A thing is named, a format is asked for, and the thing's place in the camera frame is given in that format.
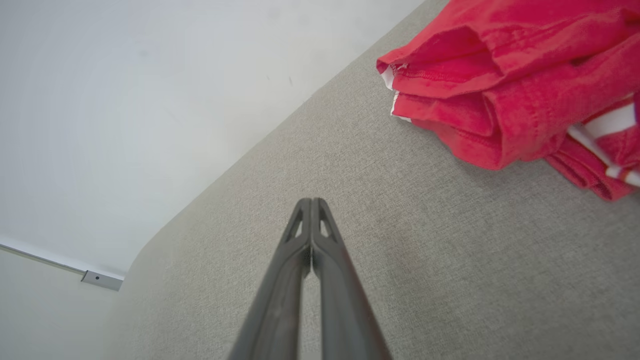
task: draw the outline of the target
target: red clothing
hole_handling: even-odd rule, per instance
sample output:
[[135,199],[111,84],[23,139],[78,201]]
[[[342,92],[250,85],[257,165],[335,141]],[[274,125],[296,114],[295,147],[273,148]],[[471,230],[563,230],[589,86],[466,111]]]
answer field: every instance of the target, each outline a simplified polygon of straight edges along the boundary
[[[561,169],[583,158],[568,127],[640,92],[638,0],[452,0],[377,68],[397,91],[393,115],[434,131],[469,163],[498,170],[548,157],[574,183],[607,188],[595,190],[603,198],[632,191],[605,175],[605,163],[589,170],[603,185]],[[635,130],[625,145],[598,140],[617,165],[640,164]]]

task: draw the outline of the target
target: gray upholstered surface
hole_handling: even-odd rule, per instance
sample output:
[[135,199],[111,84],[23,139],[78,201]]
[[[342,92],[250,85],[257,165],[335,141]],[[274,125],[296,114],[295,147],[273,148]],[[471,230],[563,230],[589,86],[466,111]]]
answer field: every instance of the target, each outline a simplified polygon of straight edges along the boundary
[[[141,251],[108,359],[221,359],[296,201],[332,208],[396,359],[640,358],[640,198],[608,204],[542,161],[453,158],[388,115],[377,56],[431,1],[320,89]],[[302,352],[319,352],[305,283]]]

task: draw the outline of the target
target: cutout hole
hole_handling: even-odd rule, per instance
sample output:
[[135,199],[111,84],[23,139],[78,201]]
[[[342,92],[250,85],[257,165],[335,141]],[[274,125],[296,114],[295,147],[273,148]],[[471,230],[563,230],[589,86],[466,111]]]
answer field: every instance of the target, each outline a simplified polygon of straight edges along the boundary
[[302,234],[302,221],[296,224],[298,229],[296,230],[296,234],[293,236],[294,238],[299,237]]
[[320,233],[325,238],[328,238],[329,235],[331,235],[331,233],[329,232],[329,227],[326,225],[326,221],[325,220],[320,220]]

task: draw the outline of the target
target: folded red shirt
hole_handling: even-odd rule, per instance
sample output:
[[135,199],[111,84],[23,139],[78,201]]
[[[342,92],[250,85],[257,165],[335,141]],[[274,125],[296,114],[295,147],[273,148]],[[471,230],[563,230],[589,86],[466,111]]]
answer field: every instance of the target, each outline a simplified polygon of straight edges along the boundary
[[[638,0],[452,0],[377,68],[396,91],[392,114],[434,131],[469,163],[498,170],[546,158],[607,200],[633,189],[640,97],[635,106],[629,94],[640,92]],[[567,129],[589,128],[594,119],[612,124],[606,115],[623,102],[632,106],[626,121],[592,136],[605,155],[594,165]]]

